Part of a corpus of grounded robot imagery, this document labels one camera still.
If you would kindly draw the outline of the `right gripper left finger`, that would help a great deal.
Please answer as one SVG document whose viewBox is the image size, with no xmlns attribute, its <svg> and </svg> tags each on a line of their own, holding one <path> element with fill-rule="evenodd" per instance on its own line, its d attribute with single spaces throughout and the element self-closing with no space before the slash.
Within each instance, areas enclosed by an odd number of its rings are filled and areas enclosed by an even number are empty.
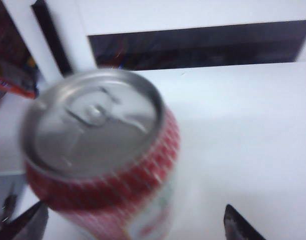
<svg viewBox="0 0 306 240">
<path fill-rule="evenodd" d="M 2 240 L 41 240 L 48 223 L 48 207 L 42 201 L 11 221 L 2 230 Z"/>
</svg>

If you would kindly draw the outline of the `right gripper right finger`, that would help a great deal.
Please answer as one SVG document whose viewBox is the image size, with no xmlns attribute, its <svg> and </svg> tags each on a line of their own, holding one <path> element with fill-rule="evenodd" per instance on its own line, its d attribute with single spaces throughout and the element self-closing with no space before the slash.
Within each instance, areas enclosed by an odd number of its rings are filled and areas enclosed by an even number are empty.
<svg viewBox="0 0 306 240">
<path fill-rule="evenodd" d="M 227 240 L 265 240 L 265 238 L 230 204 L 224 213 L 224 230 Z"/>
</svg>

